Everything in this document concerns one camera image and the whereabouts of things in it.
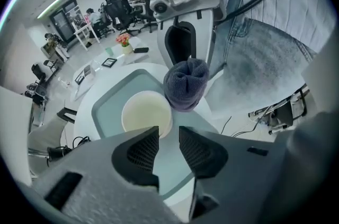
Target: gray cloth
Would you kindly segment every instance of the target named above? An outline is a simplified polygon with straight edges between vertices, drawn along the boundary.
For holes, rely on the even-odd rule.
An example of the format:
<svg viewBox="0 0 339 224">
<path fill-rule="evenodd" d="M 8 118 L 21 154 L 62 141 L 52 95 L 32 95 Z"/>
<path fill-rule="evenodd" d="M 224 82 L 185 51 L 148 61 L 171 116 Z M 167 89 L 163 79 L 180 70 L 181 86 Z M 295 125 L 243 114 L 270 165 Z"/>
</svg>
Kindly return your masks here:
<svg viewBox="0 0 339 224">
<path fill-rule="evenodd" d="M 203 97 L 209 70 L 205 61 L 189 58 L 174 65 L 164 78 L 165 97 L 172 108 L 190 112 Z"/>
</svg>

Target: white cup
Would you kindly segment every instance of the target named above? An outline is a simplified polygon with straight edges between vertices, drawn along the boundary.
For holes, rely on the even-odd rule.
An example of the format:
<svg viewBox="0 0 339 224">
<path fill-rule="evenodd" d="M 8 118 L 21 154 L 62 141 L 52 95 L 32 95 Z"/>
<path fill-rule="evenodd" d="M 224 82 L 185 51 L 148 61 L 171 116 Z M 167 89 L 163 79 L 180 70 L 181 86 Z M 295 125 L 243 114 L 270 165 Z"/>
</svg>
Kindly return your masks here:
<svg viewBox="0 0 339 224">
<path fill-rule="evenodd" d="M 159 137 L 170 132 L 172 109 L 167 99 L 155 91 L 142 91 L 132 96 L 122 109 L 121 123 L 125 132 L 159 126 Z"/>
</svg>

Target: door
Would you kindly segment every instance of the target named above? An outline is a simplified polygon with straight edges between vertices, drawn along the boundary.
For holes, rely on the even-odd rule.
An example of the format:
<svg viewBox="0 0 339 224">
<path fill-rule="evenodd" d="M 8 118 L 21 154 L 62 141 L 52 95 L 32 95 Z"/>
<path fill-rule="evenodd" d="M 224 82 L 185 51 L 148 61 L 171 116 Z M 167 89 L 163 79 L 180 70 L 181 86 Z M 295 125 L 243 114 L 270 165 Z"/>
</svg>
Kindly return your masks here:
<svg viewBox="0 0 339 224">
<path fill-rule="evenodd" d="M 50 19 L 60 34 L 61 38 L 66 42 L 70 43 L 75 39 L 74 28 L 70 24 L 69 20 L 66 18 L 64 11 L 61 10 L 57 13 L 54 13 Z"/>
</svg>

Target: flower pot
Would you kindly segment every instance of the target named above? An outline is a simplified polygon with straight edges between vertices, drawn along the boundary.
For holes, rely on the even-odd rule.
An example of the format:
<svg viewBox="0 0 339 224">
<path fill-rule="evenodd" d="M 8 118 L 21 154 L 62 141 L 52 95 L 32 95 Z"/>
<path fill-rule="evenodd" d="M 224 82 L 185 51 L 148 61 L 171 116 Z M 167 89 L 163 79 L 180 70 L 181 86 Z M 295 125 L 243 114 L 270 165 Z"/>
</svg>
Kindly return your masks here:
<svg viewBox="0 0 339 224">
<path fill-rule="evenodd" d="M 133 47 L 131 44 L 129 44 L 128 46 L 126 47 L 122 47 L 122 52 L 125 54 L 125 55 L 128 55 L 129 53 L 132 53 L 133 52 Z"/>
</svg>

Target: white table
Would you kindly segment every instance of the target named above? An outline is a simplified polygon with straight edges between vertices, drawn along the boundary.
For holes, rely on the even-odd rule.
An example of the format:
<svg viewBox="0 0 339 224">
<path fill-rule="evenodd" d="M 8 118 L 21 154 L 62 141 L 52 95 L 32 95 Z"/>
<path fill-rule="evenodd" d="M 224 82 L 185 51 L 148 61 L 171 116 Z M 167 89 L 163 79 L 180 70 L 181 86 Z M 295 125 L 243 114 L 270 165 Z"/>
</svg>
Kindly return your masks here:
<svg viewBox="0 0 339 224">
<path fill-rule="evenodd" d="M 96 129 L 92 118 L 93 105 L 112 87 L 123 80 L 126 76 L 131 74 L 137 69 L 145 69 L 152 74 L 159 82 L 163 83 L 164 77 L 168 72 L 168 68 L 163 65 L 152 63 L 137 63 L 130 64 L 120 68 L 115 68 L 112 71 L 106 72 L 104 78 L 100 78 L 91 88 L 91 90 L 85 95 L 82 100 L 74 124 L 74 137 L 86 137 L 89 136 L 91 140 L 100 139 L 99 133 Z M 197 114 L 202 116 L 211 125 L 212 115 L 211 110 L 203 97 L 198 106 L 194 109 Z M 192 195 L 194 187 L 194 179 L 191 179 L 185 186 L 179 191 L 170 196 L 164 202 L 168 206 L 177 204 Z"/>
<path fill-rule="evenodd" d="M 143 43 L 138 37 L 130 38 L 129 40 L 132 47 L 135 48 L 141 48 L 141 47 L 148 47 L 145 43 Z M 80 67 L 73 75 L 72 79 L 72 92 L 70 95 L 70 100 L 72 102 L 77 101 L 82 95 L 84 95 L 90 88 L 95 84 L 95 82 L 101 78 L 101 76 L 105 75 L 106 71 L 113 71 L 116 68 L 119 68 L 123 65 L 128 65 L 135 62 L 143 61 L 147 58 L 149 58 L 148 53 L 130 53 L 128 55 L 124 55 L 122 52 L 122 47 L 120 44 L 113 46 L 111 48 L 113 51 L 113 56 L 110 57 L 109 54 L 104 50 L 100 55 L 95 57 L 93 60 L 89 61 L 82 67 Z M 105 62 L 108 58 L 115 58 L 118 61 L 115 62 L 115 64 L 111 68 L 103 67 L 101 64 Z M 81 82 L 80 85 L 78 85 L 75 82 L 75 79 L 78 77 L 78 75 L 84 70 L 84 68 L 88 65 L 91 65 L 91 67 L 95 70 L 95 78 L 92 81 L 88 81 L 86 78 Z"/>
<path fill-rule="evenodd" d="M 133 3 L 130 4 L 131 7 L 137 7 L 137 6 L 142 6 L 142 14 L 145 15 L 146 14 L 146 3 Z"/>
<path fill-rule="evenodd" d="M 95 34 L 94 30 L 93 30 L 93 27 L 92 27 L 91 23 L 85 25 L 84 27 L 81 27 L 79 30 L 76 30 L 76 31 L 74 32 L 74 35 L 78 38 L 78 40 L 80 41 L 81 45 L 85 48 L 85 50 L 88 51 L 86 45 L 83 43 L 83 41 L 82 41 L 81 38 L 79 37 L 79 34 L 82 33 L 82 34 L 84 35 L 84 37 L 86 38 L 86 34 L 85 34 L 85 32 L 84 32 L 85 29 L 87 29 L 87 31 L 88 31 L 88 29 L 90 29 L 90 30 L 92 31 L 92 33 L 93 33 L 93 35 L 95 36 L 95 39 L 96 39 L 96 41 L 97 41 L 98 43 L 100 43 L 100 40 L 99 40 L 98 37 L 96 36 L 96 34 Z"/>
</svg>

